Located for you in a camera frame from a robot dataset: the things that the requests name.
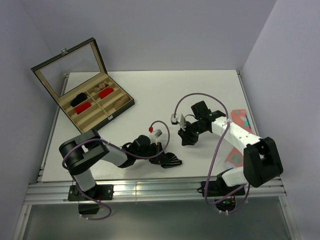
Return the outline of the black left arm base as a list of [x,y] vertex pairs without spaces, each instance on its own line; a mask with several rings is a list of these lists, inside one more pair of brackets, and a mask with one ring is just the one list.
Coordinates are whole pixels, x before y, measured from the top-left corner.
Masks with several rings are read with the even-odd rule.
[[71,185],[67,197],[68,202],[78,202],[78,212],[81,215],[95,215],[100,210],[100,203],[80,203],[84,201],[110,201],[113,199],[114,186],[112,184],[96,184],[92,189],[81,192],[77,184]]

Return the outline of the beige rolled sock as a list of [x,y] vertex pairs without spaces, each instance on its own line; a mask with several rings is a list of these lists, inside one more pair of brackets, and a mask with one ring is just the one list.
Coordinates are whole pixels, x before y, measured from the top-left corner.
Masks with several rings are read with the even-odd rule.
[[109,86],[109,83],[106,80],[104,80],[103,82],[100,82],[97,86],[95,86],[93,90],[95,93],[98,93],[101,90],[107,88],[108,86]]

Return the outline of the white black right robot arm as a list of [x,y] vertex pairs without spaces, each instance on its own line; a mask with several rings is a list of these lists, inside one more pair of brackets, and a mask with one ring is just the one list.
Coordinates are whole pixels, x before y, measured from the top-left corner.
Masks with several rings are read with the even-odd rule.
[[204,101],[191,107],[196,121],[190,123],[182,114],[171,117],[174,125],[179,125],[178,135],[183,146],[193,146],[199,135],[210,132],[228,141],[243,156],[241,167],[230,168],[217,176],[216,189],[222,195],[229,194],[234,186],[250,184],[258,188],[275,177],[284,169],[275,141],[261,138],[241,128],[227,119],[220,110],[211,111]]

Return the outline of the red rolled sock left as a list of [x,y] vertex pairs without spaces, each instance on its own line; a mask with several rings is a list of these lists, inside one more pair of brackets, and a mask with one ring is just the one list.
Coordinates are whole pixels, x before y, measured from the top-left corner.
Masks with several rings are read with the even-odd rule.
[[87,110],[88,108],[90,108],[92,105],[90,102],[85,102],[81,105],[78,105],[75,107],[75,112],[79,115],[82,112],[84,112],[85,110]]

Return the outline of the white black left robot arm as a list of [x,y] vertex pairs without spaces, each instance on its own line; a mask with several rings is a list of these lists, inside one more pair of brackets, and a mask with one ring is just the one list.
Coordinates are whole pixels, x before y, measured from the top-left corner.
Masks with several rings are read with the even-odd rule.
[[147,159],[151,164],[167,167],[175,159],[173,153],[163,151],[156,135],[140,135],[133,142],[117,147],[103,142],[96,130],[90,130],[62,143],[59,152],[63,157],[62,166],[75,179],[79,194],[86,200],[95,198],[98,193],[91,167],[100,160],[123,169],[132,166],[136,160]]

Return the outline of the black compartment storage box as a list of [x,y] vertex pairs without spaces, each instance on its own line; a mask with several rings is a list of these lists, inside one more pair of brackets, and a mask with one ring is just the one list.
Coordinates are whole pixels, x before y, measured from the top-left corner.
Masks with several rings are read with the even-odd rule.
[[[108,74],[93,37],[62,49],[60,54],[32,67],[31,71],[80,133],[101,129],[135,104],[134,98]],[[100,99],[102,90],[94,92],[94,87],[103,81],[114,92]],[[80,93],[85,93],[87,99],[79,105],[89,102],[91,107],[77,114],[70,103]],[[123,95],[130,101],[115,110],[115,103]]]

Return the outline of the aluminium rail frame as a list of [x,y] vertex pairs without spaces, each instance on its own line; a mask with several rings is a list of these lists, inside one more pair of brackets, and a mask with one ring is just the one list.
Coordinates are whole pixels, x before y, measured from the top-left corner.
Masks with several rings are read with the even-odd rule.
[[[131,116],[140,116],[153,97],[155,105],[168,105],[168,109],[152,114],[141,121],[138,130],[153,120],[167,121],[174,109],[185,110],[185,103],[179,99],[192,92],[202,92],[217,97],[228,109],[250,109],[241,76],[237,70],[160,70],[160,71],[111,71],[109,76],[128,90],[134,97],[135,105],[129,110]],[[39,176],[35,184],[27,188],[21,215],[25,220],[36,206],[67,205],[67,191],[71,184],[68,174],[58,167],[58,142],[75,134],[67,116],[62,112],[55,114],[50,136],[46,145]],[[145,175],[148,168],[139,163],[132,170],[116,170],[103,173],[99,164],[92,171],[100,184],[114,185],[115,203],[161,203],[178,201],[202,201],[196,187],[204,180],[209,169],[211,154],[203,155],[202,169],[192,171],[188,163],[181,172],[175,170],[165,173],[151,169],[151,175]],[[279,238],[278,232],[284,231],[288,240],[300,239],[297,224],[291,211],[287,193],[282,180],[278,177],[260,188],[249,189],[249,202],[235,214],[249,217],[249,206],[253,206],[256,218],[249,228],[238,227],[238,233],[244,233],[254,240]]]

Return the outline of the tan ribbed sock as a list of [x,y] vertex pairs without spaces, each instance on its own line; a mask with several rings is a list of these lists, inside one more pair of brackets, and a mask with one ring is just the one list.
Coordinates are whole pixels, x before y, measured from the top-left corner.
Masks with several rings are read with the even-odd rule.
[[130,101],[130,98],[127,95],[123,95],[113,106],[115,110],[120,109],[123,105]]

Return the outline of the black white striped sock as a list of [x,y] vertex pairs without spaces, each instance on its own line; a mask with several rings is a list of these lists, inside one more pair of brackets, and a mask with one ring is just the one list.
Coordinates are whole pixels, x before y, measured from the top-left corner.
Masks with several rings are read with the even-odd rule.
[[165,161],[161,164],[161,167],[164,169],[178,167],[183,164],[183,161],[178,159],[178,157],[172,153],[168,152],[165,154]]

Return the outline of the red rolled sock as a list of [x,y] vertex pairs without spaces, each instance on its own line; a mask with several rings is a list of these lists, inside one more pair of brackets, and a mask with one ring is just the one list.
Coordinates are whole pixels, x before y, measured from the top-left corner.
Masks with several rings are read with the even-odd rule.
[[100,98],[100,99],[103,99],[103,98],[105,98],[106,96],[108,96],[109,94],[111,94],[112,92],[114,92],[114,89],[113,89],[113,88],[106,87],[106,88],[104,88],[104,89],[99,93],[99,98]]
[[75,112],[79,115],[82,112],[84,112],[85,110],[87,110],[88,108],[90,108],[92,105],[90,102],[85,102],[81,105],[78,105],[75,107]]

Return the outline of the red rolled sock right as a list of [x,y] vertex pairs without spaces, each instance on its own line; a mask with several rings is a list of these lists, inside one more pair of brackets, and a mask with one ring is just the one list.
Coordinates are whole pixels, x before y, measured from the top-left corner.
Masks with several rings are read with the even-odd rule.
[[114,89],[113,89],[113,88],[106,87],[106,88],[104,88],[104,89],[99,93],[99,98],[100,98],[100,99],[103,99],[103,98],[105,98],[106,96],[108,96],[109,94],[111,94],[112,92],[114,92]]

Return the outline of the black rolled sock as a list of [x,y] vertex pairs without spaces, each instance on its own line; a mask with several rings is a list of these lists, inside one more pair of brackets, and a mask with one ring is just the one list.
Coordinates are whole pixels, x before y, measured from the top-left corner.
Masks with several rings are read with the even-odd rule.
[[74,108],[87,99],[87,95],[84,92],[81,92],[70,102],[70,105]]

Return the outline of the pink patterned sock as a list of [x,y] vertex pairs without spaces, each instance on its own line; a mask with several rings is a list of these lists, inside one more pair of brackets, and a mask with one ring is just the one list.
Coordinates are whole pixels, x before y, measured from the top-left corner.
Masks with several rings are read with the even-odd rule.
[[[249,120],[249,115],[245,109],[234,109],[231,111],[232,122],[250,134],[253,133],[253,129],[251,127],[251,123]],[[240,136],[236,138],[236,141],[232,143],[233,149],[228,154],[224,161],[225,168],[233,169],[239,168],[244,165],[244,157],[243,157],[243,149],[245,145],[242,143],[244,136]]]

